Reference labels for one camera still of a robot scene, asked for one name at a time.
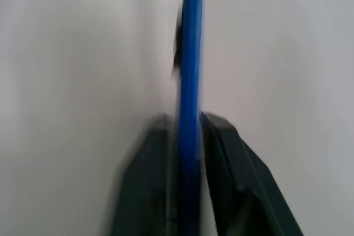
blue plastic stick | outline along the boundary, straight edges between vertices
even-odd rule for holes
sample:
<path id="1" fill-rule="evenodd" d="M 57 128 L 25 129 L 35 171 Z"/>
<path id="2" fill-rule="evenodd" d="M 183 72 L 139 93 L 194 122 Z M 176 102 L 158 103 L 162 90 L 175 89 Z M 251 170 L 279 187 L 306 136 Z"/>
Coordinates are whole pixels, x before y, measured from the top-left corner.
<path id="1" fill-rule="evenodd" d="M 183 40 L 179 109 L 178 235 L 199 233 L 198 86 L 202 0 L 183 0 Z"/>

blue rod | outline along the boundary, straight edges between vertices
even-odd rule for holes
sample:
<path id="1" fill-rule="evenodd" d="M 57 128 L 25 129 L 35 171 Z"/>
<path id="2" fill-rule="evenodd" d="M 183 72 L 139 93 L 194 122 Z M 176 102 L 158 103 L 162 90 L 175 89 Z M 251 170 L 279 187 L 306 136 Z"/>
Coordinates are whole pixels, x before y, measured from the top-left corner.
<path id="1" fill-rule="evenodd" d="M 178 135 L 178 235 L 199 233 L 199 59 L 202 0 L 183 0 L 182 61 Z"/>

blue straw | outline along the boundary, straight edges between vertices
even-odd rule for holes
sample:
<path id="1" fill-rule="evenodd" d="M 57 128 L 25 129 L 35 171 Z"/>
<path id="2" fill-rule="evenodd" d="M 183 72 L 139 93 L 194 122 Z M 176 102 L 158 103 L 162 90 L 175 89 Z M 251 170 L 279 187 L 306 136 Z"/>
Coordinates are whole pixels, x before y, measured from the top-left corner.
<path id="1" fill-rule="evenodd" d="M 200 159 L 198 86 L 202 0 L 183 0 L 179 109 L 178 235 L 199 233 Z"/>

white background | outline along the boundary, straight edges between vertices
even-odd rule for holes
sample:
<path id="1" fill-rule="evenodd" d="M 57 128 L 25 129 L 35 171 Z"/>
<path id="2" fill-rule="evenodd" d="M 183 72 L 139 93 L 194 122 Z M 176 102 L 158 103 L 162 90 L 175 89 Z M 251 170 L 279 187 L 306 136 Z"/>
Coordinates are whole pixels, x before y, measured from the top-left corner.
<path id="1" fill-rule="evenodd" d="M 179 4 L 0 0 L 1 235 L 100 235 L 144 123 L 175 112 Z M 354 234 L 353 31 L 354 0 L 204 0 L 201 107 L 269 166 L 305 235 Z"/>

black object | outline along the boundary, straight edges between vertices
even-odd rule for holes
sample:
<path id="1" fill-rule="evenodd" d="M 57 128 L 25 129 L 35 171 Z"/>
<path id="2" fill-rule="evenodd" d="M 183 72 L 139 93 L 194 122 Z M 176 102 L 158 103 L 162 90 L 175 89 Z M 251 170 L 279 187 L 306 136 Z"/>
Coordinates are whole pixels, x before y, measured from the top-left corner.
<path id="1" fill-rule="evenodd" d="M 200 121 L 218 235 L 302 235 L 269 169 L 236 128 L 212 114 L 201 114 Z M 167 116 L 148 128 L 123 175 L 110 236 L 176 235 L 174 138 Z"/>

